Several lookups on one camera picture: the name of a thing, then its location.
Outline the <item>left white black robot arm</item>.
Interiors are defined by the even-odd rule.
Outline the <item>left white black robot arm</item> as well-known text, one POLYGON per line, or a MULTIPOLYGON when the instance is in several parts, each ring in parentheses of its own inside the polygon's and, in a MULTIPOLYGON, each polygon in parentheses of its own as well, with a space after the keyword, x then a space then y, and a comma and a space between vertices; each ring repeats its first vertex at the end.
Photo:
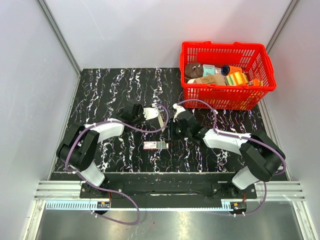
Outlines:
POLYGON ((108 193, 108 178, 97 167, 94 156, 98 144, 120 137, 136 125, 148 119, 149 108, 137 101, 127 102, 114 116, 104 121, 81 124, 73 123, 56 150, 56 157, 63 161, 65 169, 76 174, 85 190, 103 198, 108 193))

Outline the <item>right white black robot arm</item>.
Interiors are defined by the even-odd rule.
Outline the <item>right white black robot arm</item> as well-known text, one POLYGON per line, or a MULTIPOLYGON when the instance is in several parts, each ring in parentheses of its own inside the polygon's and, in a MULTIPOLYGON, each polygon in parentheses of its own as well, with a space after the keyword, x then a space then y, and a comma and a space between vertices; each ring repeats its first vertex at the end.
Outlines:
POLYGON ((246 188, 258 181, 268 182, 279 167, 285 167, 285 154, 264 131, 232 133, 202 126, 196 118, 184 111, 171 118, 161 134, 166 142, 187 139, 199 147, 222 149, 242 156, 245 167, 237 171, 227 186, 228 194, 239 198, 246 188))

